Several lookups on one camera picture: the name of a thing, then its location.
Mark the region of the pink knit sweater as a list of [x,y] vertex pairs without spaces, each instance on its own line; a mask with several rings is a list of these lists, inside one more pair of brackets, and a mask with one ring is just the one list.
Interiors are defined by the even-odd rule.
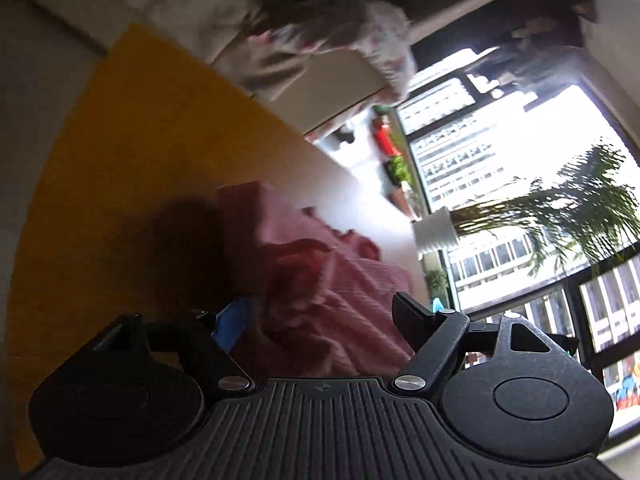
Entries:
[[234,288],[250,324],[232,356],[255,378],[395,375],[413,351],[392,320],[410,274],[370,238],[337,231],[260,182],[217,196]]

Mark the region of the beige sofa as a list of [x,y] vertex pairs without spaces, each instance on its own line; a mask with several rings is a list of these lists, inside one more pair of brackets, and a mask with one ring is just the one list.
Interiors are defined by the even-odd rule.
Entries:
[[34,1],[104,48],[129,25],[148,25],[300,133],[337,128],[386,89],[383,77],[358,52],[302,58],[251,42],[259,0]]

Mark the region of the floral blanket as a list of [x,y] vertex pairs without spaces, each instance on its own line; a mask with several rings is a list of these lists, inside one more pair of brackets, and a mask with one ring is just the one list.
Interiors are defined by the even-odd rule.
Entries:
[[385,0],[293,3],[261,18],[250,40],[299,56],[354,51],[386,81],[390,104],[405,99],[416,74],[409,20]]

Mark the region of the hanging laundry clothes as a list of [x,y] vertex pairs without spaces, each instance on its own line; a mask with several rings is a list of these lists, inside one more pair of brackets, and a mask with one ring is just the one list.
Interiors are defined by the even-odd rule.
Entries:
[[593,0],[530,18],[492,40],[494,50],[473,74],[495,81],[499,88],[551,96],[582,76],[589,58],[582,22],[597,20]]

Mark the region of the potted palm plant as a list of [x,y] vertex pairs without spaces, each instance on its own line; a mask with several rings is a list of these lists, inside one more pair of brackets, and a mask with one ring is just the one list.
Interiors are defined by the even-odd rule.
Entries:
[[612,145],[593,145],[550,183],[530,182],[524,195],[428,214],[412,225],[416,246],[420,252],[449,249],[462,237],[517,228],[532,244],[531,274],[550,257],[564,270],[574,252],[597,266],[639,240],[639,196],[620,178],[625,166],[626,157]]

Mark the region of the green leafy vegetables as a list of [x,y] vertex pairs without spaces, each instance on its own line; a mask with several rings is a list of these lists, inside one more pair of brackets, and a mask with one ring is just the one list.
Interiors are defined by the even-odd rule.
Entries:
[[398,188],[406,182],[409,186],[413,186],[413,177],[408,164],[401,155],[390,156],[384,162],[384,169],[390,178],[390,182]]

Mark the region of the red basin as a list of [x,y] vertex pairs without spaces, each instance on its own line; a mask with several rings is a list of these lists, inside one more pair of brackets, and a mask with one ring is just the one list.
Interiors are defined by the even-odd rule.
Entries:
[[373,133],[374,140],[380,151],[388,158],[397,157],[401,155],[401,151],[390,136],[390,126],[382,125],[375,129]]

